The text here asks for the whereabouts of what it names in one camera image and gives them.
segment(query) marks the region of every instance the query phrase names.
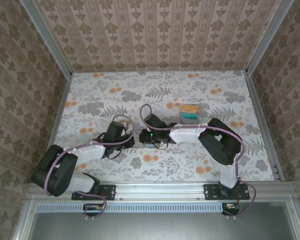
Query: purple cable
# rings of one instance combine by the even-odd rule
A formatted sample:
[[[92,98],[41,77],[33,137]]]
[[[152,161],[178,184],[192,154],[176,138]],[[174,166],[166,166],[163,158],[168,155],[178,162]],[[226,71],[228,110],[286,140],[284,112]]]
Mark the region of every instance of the purple cable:
[[[118,115],[115,115],[112,119],[112,121],[115,120],[115,118],[117,117],[124,117],[124,118],[127,118],[129,121],[131,121],[132,123],[132,133],[131,135],[124,141],[121,141],[121,142],[92,142],[92,143],[86,143],[86,144],[83,144],[83,145],[79,145],[79,146],[75,146],[75,147],[71,147],[67,150],[64,150],[62,153],[60,153],[60,155],[54,160],[54,162],[52,163],[47,175],[46,175],[46,178],[45,178],[45,181],[44,181],[44,186],[43,186],[43,189],[44,189],[44,192],[46,195],[48,196],[52,196],[52,194],[50,194],[48,192],[48,182],[49,182],[49,179],[50,179],[50,176],[51,176],[51,173],[52,171],[54,170],[55,166],[58,164],[59,160],[62,158],[63,155],[65,155],[66,153],[68,152],[71,152],[75,149],[82,149],[82,148],[86,148],[86,147],[89,147],[89,146],[104,146],[104,145],[120,145],[120,144],[124,144],[126,142],[128,142],[133,136],[134,136],[134,133],[135,133],[135,123],[134,121],[132,121],[132,119],[128,116],[125,116],[125,115],[122,115],[122,114],[118,114]]]
[[[140,108],[140,118],[141,118],[142,122],[144,123],[144,125],[146,125],[150,129],[159,130],[159,131],[175,130],[175,129],[193,129],[193,126],[175,126],[175,127],[166,127],[166,128],[158,128],[158,127],[151,126],[148,123],[146,123],[146,121],[142,117],[142,109],[145,106],[149,107],[150,108],[150,114],[152,113],[151,106],[149,104],[144,104]],[[241,151],[240,155],[235,159],[235,176],[238,178],[238,180],[241,183],[250,186],[253,189],[253,191],[254,191],[254,195],[253,195],[253,198],[251,200],[250,205],[242,213],[240,213],[240,214],[238,214],[236,216],[233,216],[233,217],[239,217],[239,216],[243,215],[244,213],[246,213],[249,210],[249,208],[254,204],[256,196],[257,196],[257,190],[256,190],[256,188],[253,185],[251,185],[250,183],[247,183],[247,182],[241,180],[239,178],[239,176],[238,176],[239,175],[238,161],[245,154],[245,152],[246,152],[246,145],[245,145],[245,143],[243,142],[243,140],[240,137],[238,137],[236,134],[234,134],[234,133],[232,133],[232,132],[230,132],[228,130],[225,130],[225,129],[222,129],[222,128],[219,128],[219,127],[215,127],[215,126],[207,126],[207,125],[198,125],[198,128],[200,128],[200,129],[212,129],[212,130],[217,130],[217,131],[229,134],[230,136],[232,136],[235,139],[237,139],[240,142],[240,144],[242,145],[242,151]]]
[[[100,217],[100,215],[106,210],[106,208],[107,208],[107,200],[106,200],[103,196],[96,195],[96,194],[88,194],[88,193],[85,193],[85,192],[82,192],[82,191],[76,191],[76,193],[77,193],[77,194],[80,194],[80,195],[82,195],[82,196],[86,196],[86,197],[95,197],[95,198],[99,198],[99,199],[102,199],[102,200],[103,200],[104,206],[103,206],[103,208],[101,209],[101,211],[100,211],[97,215],[93,216],[94,218]],[[93,206],[95,206],[95,204],[91,204],[91,205],[85,206],[85,209],[84,209],[84,213],[83,213],[83,214],[84,214],[86,217],[89,217],[89,216],[87,215],[87,210],[88,210],[88,208],[91,208],[91,207],[93,207]]]

